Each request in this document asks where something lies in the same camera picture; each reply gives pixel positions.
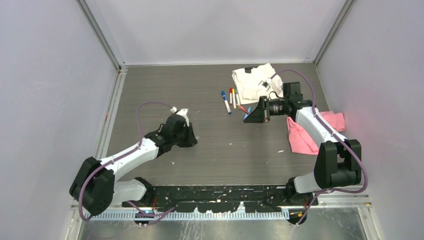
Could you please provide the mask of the orange brown gel pen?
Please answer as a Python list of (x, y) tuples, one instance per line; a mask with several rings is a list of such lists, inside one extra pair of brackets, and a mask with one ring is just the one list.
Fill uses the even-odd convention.
[(241, 111), (243, 111), (246, 115), (249, 115), (250, 113), (241, 105), (236, 105)]

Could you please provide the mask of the white pen yellow end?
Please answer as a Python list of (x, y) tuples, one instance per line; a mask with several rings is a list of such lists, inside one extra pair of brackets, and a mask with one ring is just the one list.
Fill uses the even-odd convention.
[(234, 93), (231, 94), (231, 100), (232, 100), (233, 108), (236, 109), (237, 108), (237, 104), (236, 104), (236, 97), (235, 97), (235, 94)]

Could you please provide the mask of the white red marker pen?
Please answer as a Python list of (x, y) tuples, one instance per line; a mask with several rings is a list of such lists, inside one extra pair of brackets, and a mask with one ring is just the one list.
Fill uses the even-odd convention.
[(230, 106), (233, 104), (233, 94), (232, 93), (229, 94), (229, 104), (230, 104)]

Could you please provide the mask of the white blue marker pen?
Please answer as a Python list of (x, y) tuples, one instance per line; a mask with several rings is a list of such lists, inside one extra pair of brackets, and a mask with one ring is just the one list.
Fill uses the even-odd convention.
[(228, 102), (227, 98), (225, 97), (223, 99), (223, 101), (224, 101), (224, 104), (225, 104), (225, 108), (226, 108), (227, 113), (229, 115), (231, 115), (232, 114), (232, 111), (231, 111), (231, 108), (230, 108), (230, 105), (229, 105), (229, 102)]

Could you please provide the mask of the blue pen cap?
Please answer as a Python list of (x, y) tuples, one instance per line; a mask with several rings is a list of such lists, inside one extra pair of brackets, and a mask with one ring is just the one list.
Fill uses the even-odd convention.
[(226, 94), (225, 94), (225, 92), (224, 92), (224, 91), (222, 91), (222, 92), (221, 92), (221, 96), (222, 96), (222, 98), (223, 98), (224, 100), (226, 100), (226, 99), (227, 99)]

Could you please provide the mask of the light blue highlighter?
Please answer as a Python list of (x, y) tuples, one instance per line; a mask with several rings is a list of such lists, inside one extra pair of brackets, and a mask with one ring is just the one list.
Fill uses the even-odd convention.
[(251, 107), (248, 107), (247, 109), (246, 109), (246, 112), (245, 112), (245, 115), (244, 115), (244, 118), (243, 119), (246, 119), (248, 116), (249, 116), (249, 114), (252, 112), (252, 108)]

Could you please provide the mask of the white acrylic marker grey tip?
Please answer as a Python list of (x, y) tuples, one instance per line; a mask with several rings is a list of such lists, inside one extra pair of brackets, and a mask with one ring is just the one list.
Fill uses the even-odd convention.
[(240, 105), (240, 98), (239, 98), (237, 93), (235, 94), (235, 101), (236, 101), (236, 104), (239, 106)]

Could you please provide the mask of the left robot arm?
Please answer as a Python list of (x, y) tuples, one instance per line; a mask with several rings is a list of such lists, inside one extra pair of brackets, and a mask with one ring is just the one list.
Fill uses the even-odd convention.
[(120, 179), (136, 167), (168, 153), (173, 146), (191, 148), (197, 142), (188, 109), (182, 108), (133, 146), (100, 160), (92, 156), (86, 158), (69, 189), (69, 194), (78, 202), (81, 218), (87, 221), (110, 205), (127, 201), (149, 206), (154, 194), (146, 181)]

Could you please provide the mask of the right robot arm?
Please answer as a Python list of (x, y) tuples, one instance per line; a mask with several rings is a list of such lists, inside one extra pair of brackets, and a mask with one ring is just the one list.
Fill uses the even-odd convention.
[(355, 139), (347, 139), (331, 127), (313, 105), (305, 100), (299, 82), (283, 83), (283, 99), (269, 100), (260, 96), (258, 104), (244, 123), (267, 123), (272, 116), (286, 115), (311, 137), (318, 147), (312, 172), (292, 177), (285, 187), (286, 200), (298, 205), (306, 194), (320, 190), (358, 185), (362, 181), (362, 147)]

